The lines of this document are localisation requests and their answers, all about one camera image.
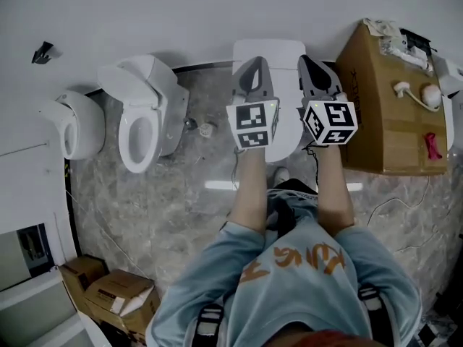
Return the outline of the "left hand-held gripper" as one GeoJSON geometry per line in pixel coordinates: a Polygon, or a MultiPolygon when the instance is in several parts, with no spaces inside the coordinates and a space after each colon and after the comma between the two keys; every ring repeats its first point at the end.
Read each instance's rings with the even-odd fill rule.
{"type": "Polygon", "coordinates": [[[268,147],[279,122],[268,62],[262,56],[246,61],[234,74],[234,102],[226,107],[238,150],[268,147]]]}

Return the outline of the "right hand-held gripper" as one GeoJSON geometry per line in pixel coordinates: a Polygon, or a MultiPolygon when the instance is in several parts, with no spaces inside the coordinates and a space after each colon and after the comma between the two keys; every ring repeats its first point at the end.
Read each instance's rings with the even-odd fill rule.
{"type": "Polygon", "coordinates": [[[358,130],[354,103],[337,74],[322,61],[301,55],[297,64],[303,92],[301,121],[316,145],[345,145],[358,130]]]}

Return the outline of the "person's right forearm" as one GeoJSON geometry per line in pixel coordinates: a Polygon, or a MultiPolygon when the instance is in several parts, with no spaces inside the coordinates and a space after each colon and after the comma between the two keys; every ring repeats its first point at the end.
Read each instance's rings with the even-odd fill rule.
{"type": "Polygon", "coordinates": [[[354,209],[338,145],[318,151],[318,222],[332,237],[354,225],[354,209]]]}

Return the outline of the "person's left forearm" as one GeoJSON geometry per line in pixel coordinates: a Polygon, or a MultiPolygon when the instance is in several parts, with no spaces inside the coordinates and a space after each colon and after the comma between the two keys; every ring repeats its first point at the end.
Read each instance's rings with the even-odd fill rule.
{"type": "Polygon", "coordinates": [[[227,220],[264,234],[267,218],[265,149],[244,151],[239,156],[237,172],[239,186],[227,220]]]}

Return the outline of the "white smart toilet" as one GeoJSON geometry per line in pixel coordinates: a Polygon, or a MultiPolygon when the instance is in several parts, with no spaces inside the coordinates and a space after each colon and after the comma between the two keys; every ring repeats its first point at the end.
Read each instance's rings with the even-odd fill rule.
{"type": "Polygon", "coordinates": [[[297,40],[243,39],[234,43],[232,71],[236,72],[253,57],[264,57],[270,68],[274,95],[280,100],[275,139],[266,148],[268,163],[288,158],[300,143],[303,124],[297,108],[302,105],[302,91],[297,62],[305,53],[304,43],[297,40]]]}

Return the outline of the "white toilet with tank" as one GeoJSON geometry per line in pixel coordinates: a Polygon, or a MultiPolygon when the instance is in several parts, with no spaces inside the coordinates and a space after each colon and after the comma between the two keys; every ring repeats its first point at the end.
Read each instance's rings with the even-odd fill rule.
{"type": "Polygon", "coordinates": [[[151,53],[98,69],[98,84],[123,105],[119,152],[132,173],[144,172],[179,145],[190,92],[174,71],[151,53]]]}

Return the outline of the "small cardboard boxes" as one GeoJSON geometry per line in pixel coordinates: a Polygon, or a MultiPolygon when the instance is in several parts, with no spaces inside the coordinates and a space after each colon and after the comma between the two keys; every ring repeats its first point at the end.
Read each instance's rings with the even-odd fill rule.
{"type": "Polygon", "coordinates": [[[161,300],[151,279],[113,270],[90,284],[85,303],[94,316],[146,344],[146,330],[161,300]]]}

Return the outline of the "clear plastic bags with fittings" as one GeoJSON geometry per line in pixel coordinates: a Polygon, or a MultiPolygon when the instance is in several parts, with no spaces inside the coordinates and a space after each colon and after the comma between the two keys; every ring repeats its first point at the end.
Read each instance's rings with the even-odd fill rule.
{"type": "Polygon", "coordinates": [[[362,23],[371,36],[379,38],[380,52],[383,55],[395,56],[420,68],[429,76],[434,73],[430,40],[408,29],[400,28],[395,21],[363,18],[362,23]]]}

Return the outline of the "large cardboard box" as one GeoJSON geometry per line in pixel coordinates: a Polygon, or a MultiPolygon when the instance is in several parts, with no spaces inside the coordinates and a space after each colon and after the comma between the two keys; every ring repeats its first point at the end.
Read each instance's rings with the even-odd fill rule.
{"type": "Polygon", "coordinates": [[[341,148],[346,168],[395,176],[432,176],[447,171],[446,123],[442,109],[433,113],[406,95],[398,98],[393,86],[408,82],[417,97],[429,76],[395,56],[380,52],[379,38],[361,22],[339,54],[336,71],[344,92],[354,103],[358,130],[341,148]],[[429,160],[424,141],[436,134],[440,160],[429,160]]]}

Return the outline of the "person's white shoe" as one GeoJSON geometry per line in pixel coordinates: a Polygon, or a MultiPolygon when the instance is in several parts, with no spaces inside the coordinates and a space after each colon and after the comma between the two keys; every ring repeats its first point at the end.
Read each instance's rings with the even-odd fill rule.
{"type": "Polygon", "coordinates": [[[290,179],[289,170],[286,167],[279,166],[273,172],[273,176],[271,178],[271,187],[275,189],[278,185],[288,181],[290,179]]]}

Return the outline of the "person's black trousers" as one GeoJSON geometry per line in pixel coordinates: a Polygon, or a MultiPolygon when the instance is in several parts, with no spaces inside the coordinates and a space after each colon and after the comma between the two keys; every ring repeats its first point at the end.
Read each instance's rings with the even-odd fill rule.
{"type": "Polygon", "coordinates": [[[311,189],[308,185],[304,184],[299,179],[288,179],[286,181],[278,183],[276,186],[272,188],[269,188],[269,190],[271,189],[291,190],[291,191],[311,194],[311,195],[318,194],[315,190],[311,189]]]}

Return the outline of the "red ribbon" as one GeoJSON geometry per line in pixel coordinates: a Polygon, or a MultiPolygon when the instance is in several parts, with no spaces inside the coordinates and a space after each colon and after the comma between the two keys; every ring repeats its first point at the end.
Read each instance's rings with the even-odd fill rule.
{"type": "Polygon", "coordinates": [[[440,154],[436,142],[436,134],[433,132],[428,132],[424,135],[424,141],[428,152],[428,159],[429,160],[440,160],[443,158],[442,154],[440,154]]]}

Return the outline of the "person's light blue shirt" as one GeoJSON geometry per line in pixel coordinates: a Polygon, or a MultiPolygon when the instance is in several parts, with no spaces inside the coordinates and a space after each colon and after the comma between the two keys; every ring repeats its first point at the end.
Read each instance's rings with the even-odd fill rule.
{"type": "Polygon", "coordinates": [[[287,189],[267,193],[270,213],[289,210],[279,236],[227,222],[184,269],[147,327],[148,347],[188,347],[203,307],[224,309],[226,347],[262,347],[283,327],[338,330],[369,338],[362,287],[376,288],[405,347],[420,321],[422,302],[413,280],[382,243],[360,227],[329,235],[317,218],[313,194],[287,189]]]}

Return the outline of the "small cardboard box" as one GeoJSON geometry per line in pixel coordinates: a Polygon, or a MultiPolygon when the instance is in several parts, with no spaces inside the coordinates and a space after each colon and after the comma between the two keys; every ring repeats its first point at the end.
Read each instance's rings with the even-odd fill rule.
{"type": "Polygon", "coordinates": [[[108,273],[104,260],[84,254],[59,267],[64,285],[78,311],[95,318],[85,302],[88,287],[108,273]]]}

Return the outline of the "dark glass window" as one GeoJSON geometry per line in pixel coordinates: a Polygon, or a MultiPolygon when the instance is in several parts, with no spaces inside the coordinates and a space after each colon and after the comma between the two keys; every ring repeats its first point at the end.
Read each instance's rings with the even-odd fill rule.
{"type": "Polygon", "coordinates": [[[43,223],[18,230],[17,237],[31,275],[40,275],[54,266],[43,223]]]}

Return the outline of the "white bathtub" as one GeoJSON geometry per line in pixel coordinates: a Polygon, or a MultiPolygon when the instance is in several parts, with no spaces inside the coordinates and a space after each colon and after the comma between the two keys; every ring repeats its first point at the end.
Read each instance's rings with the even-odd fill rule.
{"type": "Polygon", "coordinates": [[[77,314],[94,347],[113,347],[93,319],[81,311],[78,311],[77,314]]]}

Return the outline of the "white wall-hung toilet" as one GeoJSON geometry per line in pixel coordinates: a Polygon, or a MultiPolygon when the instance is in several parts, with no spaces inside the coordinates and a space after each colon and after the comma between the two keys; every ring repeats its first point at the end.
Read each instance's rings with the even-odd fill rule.
{"type": "Polygon", "coordinates": [[[88,159],[102,149],[106,132],[104,112],[88,96],[66,91],[56,100],[40,104],[38,113],[54,123],[67,160],[88,159]]]}

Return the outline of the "black wall bracket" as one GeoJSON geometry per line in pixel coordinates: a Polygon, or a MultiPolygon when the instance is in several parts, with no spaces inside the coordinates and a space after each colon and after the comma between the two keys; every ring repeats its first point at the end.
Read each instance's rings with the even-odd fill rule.
{"type": "Polygon", "coordinates": [[[54,47],[53,44],[51,44],[51,43],[49,43],[47,41],[43,41],[41,47],[37,51],[34,52],[31,63],[32,64],[40,64],[40,65],[48,63],[51,60],[51,57],[48,54],[48,52],[53,47],[54,47]]]}

